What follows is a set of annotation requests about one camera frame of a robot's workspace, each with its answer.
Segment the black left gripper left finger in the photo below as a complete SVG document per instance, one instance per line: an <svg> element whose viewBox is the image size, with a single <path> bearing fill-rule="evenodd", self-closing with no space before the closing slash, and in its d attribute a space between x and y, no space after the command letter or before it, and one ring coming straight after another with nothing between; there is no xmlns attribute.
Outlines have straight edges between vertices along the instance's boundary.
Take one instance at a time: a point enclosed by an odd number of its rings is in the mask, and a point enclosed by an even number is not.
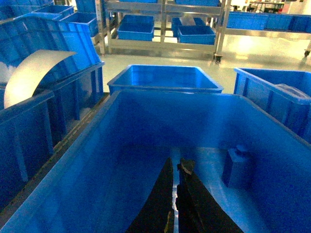
<svg viewBox="0 0 311 233"><path fill-rule="evenodd" d="M159 176L127 233L172 233L174 231L173 164L167 158Z"/></svg>

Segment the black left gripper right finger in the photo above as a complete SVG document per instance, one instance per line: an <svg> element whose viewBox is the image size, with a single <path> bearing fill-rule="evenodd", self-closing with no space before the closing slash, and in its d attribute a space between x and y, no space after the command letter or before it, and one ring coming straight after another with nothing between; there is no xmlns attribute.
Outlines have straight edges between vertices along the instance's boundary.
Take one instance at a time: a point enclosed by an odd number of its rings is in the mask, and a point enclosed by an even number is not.
<svg viewBox="0 0 311 233"><path fill-rule="evenodd" d="M176 207L180 233L241 233L194 172L195 161L180 159Z"/></svg>

